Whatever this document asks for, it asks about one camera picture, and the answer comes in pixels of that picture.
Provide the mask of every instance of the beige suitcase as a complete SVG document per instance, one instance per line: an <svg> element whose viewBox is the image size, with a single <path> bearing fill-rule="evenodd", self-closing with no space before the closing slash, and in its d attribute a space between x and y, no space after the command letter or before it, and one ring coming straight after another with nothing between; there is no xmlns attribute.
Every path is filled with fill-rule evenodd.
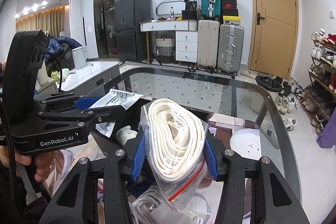
<svg viewBox="0 0 336 224"><path fill-rule="evenodd" d="M216 67L219 22L200 20L198 22L197 65Z"/></svg>

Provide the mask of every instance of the tall cabinet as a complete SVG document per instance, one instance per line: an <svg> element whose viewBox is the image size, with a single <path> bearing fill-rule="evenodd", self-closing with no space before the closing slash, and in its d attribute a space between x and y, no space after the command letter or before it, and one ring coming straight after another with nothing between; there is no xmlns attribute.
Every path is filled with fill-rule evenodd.
<svg viewBox="0 0 336 224"><path fill-rule="evenodd" d="M94 28L99 57L118 57L114 0L93 0Z"/></svg>

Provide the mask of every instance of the white glove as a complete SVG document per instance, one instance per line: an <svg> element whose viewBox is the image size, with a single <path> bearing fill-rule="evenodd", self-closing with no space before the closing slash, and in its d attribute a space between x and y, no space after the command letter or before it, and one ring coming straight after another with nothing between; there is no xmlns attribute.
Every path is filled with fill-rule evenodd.
<svg viewBox="0 0 336 224"><path fill-rule="evenodd" d="M125 126L117 131L115 138L123 147L129 139L134 139L137 136L137 131L131 130L131 126Z"/></svg>

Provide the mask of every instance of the black shoe box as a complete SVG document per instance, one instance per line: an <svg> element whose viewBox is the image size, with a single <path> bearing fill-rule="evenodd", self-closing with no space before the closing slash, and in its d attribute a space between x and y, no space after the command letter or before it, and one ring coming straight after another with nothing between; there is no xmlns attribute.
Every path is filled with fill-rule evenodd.
<svg viewBox="0 0 336 224"><path fill-rule="evenodd" d="M238 9L222 9L222 14L223 16L239 16Z"/></svg>
<svg viewBox="0 0 336 224"><path fill-rule="evenodd" d="M222 9L237 9L237 4L222 3Z"/></svg>

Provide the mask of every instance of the silver screw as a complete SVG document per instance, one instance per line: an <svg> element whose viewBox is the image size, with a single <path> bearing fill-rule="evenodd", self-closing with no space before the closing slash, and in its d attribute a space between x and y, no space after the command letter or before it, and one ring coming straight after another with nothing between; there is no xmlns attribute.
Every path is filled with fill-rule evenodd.
<svg viewBox="0 0 336 224"><path fill-rule="evenodd" d="M115 152L115 155L116 156L123 156L125 154L125 151L122 150L122 149L118 149L116 152Z"/></svg>
<svg viewBox="0 0 336 224"><path fill-rule="evenodd" d="M268 157L262 157L261 161L265 164L269 164L271 162L270 158L268 158Z"/></svg>
<svg viewBox="0 0 336 224"><path fill-rule="evenodd" d="M231 150L231 149L227 149L227 150L224 151L224 154L226 156L233 156L234 153L235 152L233 150Z"/></svg>
<svg viewBox="0 0 336 224"><path fill-rule="evenodd" d="M86 158L86 157L82 157L82 158L80 158L79 159L79 164L85 164L85 163L87 163L87 161L88 161L88 159Z"/></svg>

